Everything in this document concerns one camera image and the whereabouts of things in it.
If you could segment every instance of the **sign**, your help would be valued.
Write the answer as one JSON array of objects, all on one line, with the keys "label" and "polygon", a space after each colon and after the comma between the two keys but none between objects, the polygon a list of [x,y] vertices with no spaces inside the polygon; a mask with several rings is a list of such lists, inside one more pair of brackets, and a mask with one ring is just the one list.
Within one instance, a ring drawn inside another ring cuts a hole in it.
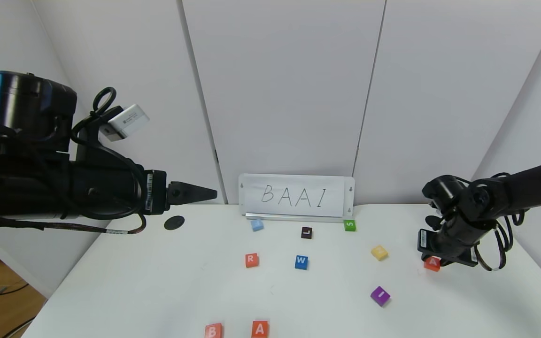
[{"label": "sign", "polygon": [[348,207],[351,214],[354,203],[352,177],[259,174],[239,176],[239,203],[242,214],[342,218],[346,201],[344,191],[352,195]]}]

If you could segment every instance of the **green letter block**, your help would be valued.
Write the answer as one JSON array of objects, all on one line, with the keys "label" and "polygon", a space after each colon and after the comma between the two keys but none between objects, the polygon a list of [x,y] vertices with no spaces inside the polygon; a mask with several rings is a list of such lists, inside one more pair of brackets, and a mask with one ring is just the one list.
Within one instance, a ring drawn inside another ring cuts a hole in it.
[{"label": "green letter block", "polygon": [[355,220],[344,220],[344,229],[346,231],[356,231],[356,221]]}]

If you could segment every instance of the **wall seam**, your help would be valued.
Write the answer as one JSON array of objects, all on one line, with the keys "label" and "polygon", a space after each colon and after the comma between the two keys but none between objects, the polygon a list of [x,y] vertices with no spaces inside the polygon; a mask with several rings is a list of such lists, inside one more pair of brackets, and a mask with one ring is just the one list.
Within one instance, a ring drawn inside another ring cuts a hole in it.
[{"label": "wall seam", "polygon": [[384,11],[381,15],[381,26],[379,26],[379,34],[377,36],[377,46],[375,47],[375,55],[373,57],[373,67],[371,68],[371,78],[369,79],[369,90],[367,90],[367,99],[364,103],[363,121],[360,124],[360,132],[358,133],[358,144],[356,144],[356,154],[354,156],[354,165],[352,165],[352,177],[354,177],[354,171],[356,169],[356,161],[358,160],[358,150],[360,149],[360,141],[363,137],[364,120],[367,117],[367,107],[369,105],[369,96],[371,94],[371,84],[373,83],[373,75],[375,73],[375,65],[377,64],[377,54],[379,53],[379,43],[381,41],[381,33],[383,31],[385,8],[387,8],[387,0],[384,1]]},{"label": "wall seam", "polygon": [[221,172],[221,164],[218,158],[218,152],[216,151],[216,144],[214,143],[214,136],[212,135],[212,126],[210,125],[210,117],[208,116],[208,108],[206,107],[206,101],[204,100],[204,90],[201,87],[200,71],[197,68],[197,62],[195,61],[195,52],[193,51],[193,44],[191,43],[191,36],[189,35],[189,26],[187,26],[187,15],[185,15],[185,7],[183,6],[183,0],[177,0],[178,15],[180,17],[181,26],[183,28],[183,35],[185,36],[185,45],[187,46],[187,53],[189,54],[189,62],[193,71],[193,78],[195,79],[195,87],[197,88],[198,98],[200,99],[200,106],[204,113],[204,122],[206,122],[206,131],[208,131],[208,140],[210,141],[210,148],[212,149],[212,156],[216,165],[216,175],[221,186],[221,195],[223,196],[224,204],[228,204],[227,190],[223,181],[223,173]]}]

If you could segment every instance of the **dark blue block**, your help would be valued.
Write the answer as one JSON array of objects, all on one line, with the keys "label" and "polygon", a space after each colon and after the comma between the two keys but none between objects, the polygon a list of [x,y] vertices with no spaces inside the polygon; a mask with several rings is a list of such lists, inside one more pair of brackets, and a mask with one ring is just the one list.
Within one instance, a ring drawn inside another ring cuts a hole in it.
[{"label": "dark blue block", "polygon": [[296,269],[307,270],[308,269],[308,257],[305,255],[296,256]]}]

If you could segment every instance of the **letter i block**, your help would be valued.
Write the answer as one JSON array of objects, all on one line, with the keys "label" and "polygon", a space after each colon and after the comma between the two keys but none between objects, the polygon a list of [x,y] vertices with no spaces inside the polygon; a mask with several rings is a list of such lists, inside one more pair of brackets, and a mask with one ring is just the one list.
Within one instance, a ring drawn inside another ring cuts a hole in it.
[{"label": "letter i block", "polygon": [[438,272],[440,270],[440,259],[438,257],[429,257],[425,259],[425,269],[430,269],[432,271]]},{"label": "letter i block", "polygon": [[269,323],[267,321],[252,322],[252,338],[267,338],[269,336]]},{"label": "letter i block", "polygon": [[223,325],[221,323],[206,325],[204,338],[223,338]]},{"label": "letter i block", "polygon": [[246,268],[258,267],[259,261],[260,260],[258,259],[258,254],[257,253],[245,255],[245,267]]},{"label": "letter i block", "polygon": [[383,287],[380,286],[377,287],[373,293],[371,293],[371,298],[373,298],[374,301],[376,301],[381,307],[385,305],[385,303],[389,300],[389,297],[389,293],[387,293]]}]

